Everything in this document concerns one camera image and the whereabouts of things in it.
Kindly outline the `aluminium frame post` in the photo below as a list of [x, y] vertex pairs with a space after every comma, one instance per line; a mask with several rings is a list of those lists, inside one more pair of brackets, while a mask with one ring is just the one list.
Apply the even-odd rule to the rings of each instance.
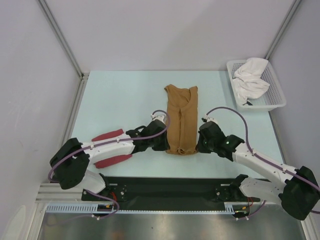
[[291, 4], [287, 14], [285, 15], [278, 31], [276, 32], [264, 58], [270, 60], [274, 52], [276, 51], [278, 45], [280, 44], [282, 38], [285, 36], [286, 31], [288, 30], [291, 22], [293, 21], [295, 15], [298, 13], [299, 8], [303, 4], [304, 0], [294, 0]]
[[75, 88], [75, 93], [72, 100], [71, 109], [68, 114], [67, 123], [63, 132], [63, 137], [61, 140], [61, 146], [72, 136], [72, 131], [76, 122], [78, 111], [80, 108], [81, 100], [86, 88], [86, 84], [89, 78], [88, 72], [83, 72], [81, 67], [67, 41], [65, 38], [52, 10], [50, 9], [49, 4], [46, 0], [37, 0], [36, 1], [39, 8], [41, 9], [48, 25], [50, 26], [53, 34], [55, 35], [60, 47], [65, 53], [69, 63], [71, 64], [72, 69], [76, 73], [77, 85]]

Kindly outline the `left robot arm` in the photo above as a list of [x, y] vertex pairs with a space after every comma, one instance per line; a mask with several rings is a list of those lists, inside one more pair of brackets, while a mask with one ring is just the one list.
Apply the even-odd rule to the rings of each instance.
[[147, 126], [126, 132], [119, 129], [102, 134], [92, 142], [80, 142], [76, 137], [69, 139], [50, 160], [48, 178], [63, 190], [81, 188], [105, 200], [111, 188], [103, 174], [92, 172], [89, 167], [106, 168], [149, 148], [160, 152], [169, 148], [163, 115], [153, 118]]

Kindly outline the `white tank top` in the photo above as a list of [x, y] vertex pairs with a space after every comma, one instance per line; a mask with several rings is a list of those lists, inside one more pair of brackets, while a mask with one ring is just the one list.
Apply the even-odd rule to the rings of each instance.
[[236, 98], [240, 105], [247, 105], [249, 100], [258, 99], [267, 92], [270, 84], [261, 79], [269, 61], [264, 58], [248, 58], [233, 74]]

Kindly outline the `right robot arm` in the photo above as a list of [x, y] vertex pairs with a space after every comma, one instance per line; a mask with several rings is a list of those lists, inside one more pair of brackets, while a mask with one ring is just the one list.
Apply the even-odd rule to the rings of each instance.
[[213, 118], [205, 119], [198, 130], [197, 150], [215, 153], [220, 158], [246, 166], [264, 177], [254, 179], [245, 174], [235, 178], [231, 196], [259, 198], [280, 205], [291, 217], [303, 221], [320, 200], [320, 187], [311, 169], [295, 168], [250, 149], [248, 143], [233, 134], [225, 135]]

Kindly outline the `red tank top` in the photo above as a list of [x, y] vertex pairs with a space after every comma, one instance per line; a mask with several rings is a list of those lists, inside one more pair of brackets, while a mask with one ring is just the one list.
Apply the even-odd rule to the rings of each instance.
[[[91, 139], [92, 142], [97, 142], [97, 141], [102, 141], [102, 140], [109, 140], [115, 137], [119, 137], [120, 135], [124, 134], [124, 131], [122, 128], [115, 130], [115, 131], [111, 131], [111, 132], [107, 132], [107, 133], [103, 133], [101, 135], [98, 135], [94, 138]], [[122, 155], [117, 155], [114, 157], [110, 157], [110, 158], [106, 158], [103, 160], [100, 160], [98, 162], [96, 162], [94, 165], [97, 169], [103, 169], [118, 163], [121, 163], [123, 161], [128, 160], [129, 158], [131, 158], [133, 155], [132, 154], [122, 154]]]

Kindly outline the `tan tank top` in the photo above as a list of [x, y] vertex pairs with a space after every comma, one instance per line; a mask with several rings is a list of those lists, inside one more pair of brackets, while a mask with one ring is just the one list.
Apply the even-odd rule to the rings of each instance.
[[196, 154], [198, 87], [178, 88], [170, 84], [164, 90], [167, 93], [167, 113], [170, 117], [167, 130], [169, 149], [166, 152], [181, 156]]

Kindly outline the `white plastic basket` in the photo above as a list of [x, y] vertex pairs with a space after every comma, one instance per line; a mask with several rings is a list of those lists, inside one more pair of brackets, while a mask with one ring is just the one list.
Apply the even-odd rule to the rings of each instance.
[[266, 65], [261, 79], [269, 84], [269, 88], [260, 98], [250, 99], [251, 105], [241, 104], [234, 85], [234, 73], [246, 63], [246, 59], [230, 60], [226, 63], [230, 84], [232, 87], [236, 107], [239, 112], [269, 112], [284, 107], [287, 104], [280, 82], [270, 62]]

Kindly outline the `left aluminium frame post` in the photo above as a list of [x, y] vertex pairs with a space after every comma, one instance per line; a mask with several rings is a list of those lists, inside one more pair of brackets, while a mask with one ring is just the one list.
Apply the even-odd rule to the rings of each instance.
[[55, 35], [60, 47], [65, 53], [69, 63], [71, 64], [72, 69], [76, 73], [77, 85], [75, 88], [75, 93], [72, 100], [71, 109], [68, 114], [67, 123], [63, 132], [63, 137], [61, 140], [61, 146], [72, 136], [72, 131], [76, 122], [78, 111], [80, 108], [81, 100], [86, 88], [86, 84], [89, 78], [88, 72], [83, 72], [81, 67], [67, 41], [65, 38], [52, 10], [50, 9], [49, 4], [46, 0], [37, 0], [36, 1], [39, 8], [41, 9], [48, 25], [50, 26], [53, 34]]

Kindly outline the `right aluminium frame post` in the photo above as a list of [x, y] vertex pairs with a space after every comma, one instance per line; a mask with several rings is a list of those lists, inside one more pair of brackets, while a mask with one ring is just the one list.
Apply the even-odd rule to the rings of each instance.
[[286, 31], [288, 30], [291, 22], [293, 21], [295, 15], [298, 13], [299, 8], [303, 4], [304, 0], [294, 0], [291, 4], [287, 14], [285, 15], [278, 31], [276, 32], [264, 58], [270, 60], [274, 52], [276, 51], [278, 45], [280, 44], [282, 38], [285, 36]]

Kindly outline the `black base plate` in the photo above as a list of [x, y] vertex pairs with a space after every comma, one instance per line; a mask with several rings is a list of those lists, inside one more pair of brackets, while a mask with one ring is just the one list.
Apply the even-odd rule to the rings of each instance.
[[221, 211], [227, 202], [254, 203], [233, 185], [232, 178], [103, 178], [101, 196], [115, 199], [122, 211]]

